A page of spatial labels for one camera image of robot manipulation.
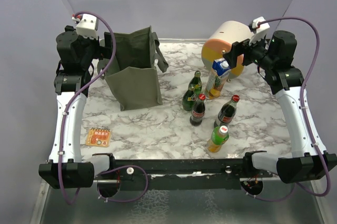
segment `cola bottle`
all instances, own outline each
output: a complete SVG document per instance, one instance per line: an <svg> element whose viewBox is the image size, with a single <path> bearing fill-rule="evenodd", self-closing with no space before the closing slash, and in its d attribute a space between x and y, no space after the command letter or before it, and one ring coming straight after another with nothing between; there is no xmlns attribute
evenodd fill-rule
<svg viewBox="0 0 337 224"><path fill-rule="evenodd" d="M194 126L200 125L205 115L205 94L199 94L198 100L194 103L190 123Z"/></svg>
<svg viewBox="0 0 337 224"><path fill-rule="evenodd" d="M236 114L236 104L239 100L240 97L238 95L233 95L232 99L222 106L214 121L214 127L217 127L219 125L228 125L232 122Z"/></svg>

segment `black bracket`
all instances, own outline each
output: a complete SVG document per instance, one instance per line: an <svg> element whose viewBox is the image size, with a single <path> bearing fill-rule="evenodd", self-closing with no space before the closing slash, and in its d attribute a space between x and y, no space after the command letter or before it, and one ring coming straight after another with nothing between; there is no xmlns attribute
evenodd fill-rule
<svg viewBox="0 0 337 224"><path fill-rule="evenodd" d="M328 170L332 170L337 165L336 154L325 153L323 156ZM280 179L284 183L317 180L325 175L321 159L318 155L280 158L277 161L276 168Z"/></svg>

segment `red bottle cap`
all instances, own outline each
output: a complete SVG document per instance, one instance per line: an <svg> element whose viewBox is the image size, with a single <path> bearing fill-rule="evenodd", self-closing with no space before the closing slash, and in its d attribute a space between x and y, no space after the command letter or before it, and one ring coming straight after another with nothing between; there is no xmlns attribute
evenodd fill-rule
<svg viewBox="0 0 337 224"><path fill-rule="evenodd" d="M206 98L205 94L199 94L199 99L200 100L205 100L205 98Z"/></svg>
<svg viewBox="0 0 337 224"><path fill-rule="evenodd" d="M232 96L232 100L233 100L234 102L238 102L238 101L240 100L239 95L233 95L233 96Z"/></svg>

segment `plastic juice bottle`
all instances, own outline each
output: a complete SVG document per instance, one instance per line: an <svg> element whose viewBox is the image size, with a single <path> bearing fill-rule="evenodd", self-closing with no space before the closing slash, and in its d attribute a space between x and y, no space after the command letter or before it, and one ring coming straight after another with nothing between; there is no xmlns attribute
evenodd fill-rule
<svg viewBox="0 0 337 224"><path fill-rule="evenodd" d="M214 60L209 80L205 88L205 95L208 99L214 99L221 95L221 90L230 71L231 68L224 58Z"/></svg>
<svg viewBox="0 0 337 224"><path fill-rule="evenodd" d="M217 153L222 145L228 140L228 128L225 125L214 128L211 138L207 141L207 149L212 153Z"/></svg>

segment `marble table surface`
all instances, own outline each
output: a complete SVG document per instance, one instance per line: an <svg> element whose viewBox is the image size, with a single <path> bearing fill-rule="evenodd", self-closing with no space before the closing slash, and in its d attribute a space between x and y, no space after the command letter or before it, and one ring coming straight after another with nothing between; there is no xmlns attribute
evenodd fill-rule
<svg viewBox="0 0 337 224"><path fill-rule="evenodd" d="M165 73L158 69L163 105L122 112L104 80L91 85L81 128L84 159L94 153L113 153L117 159L240 158L245 152L256 150L290 153L281 108L255 65L227 82L221 97L205 102L203 122L194 127L189 122L190 112L183 110L181 102L196 70L201 71L203 86L206 85L209 72L201 60L202 44L162 43L160 48L170 65ZM240 101L229 127L230 138L218 153L209 153L205 145L214 119L233 94L238 94ZM112 131L109 147L85 145L89 129L97 127Z"/></svg>

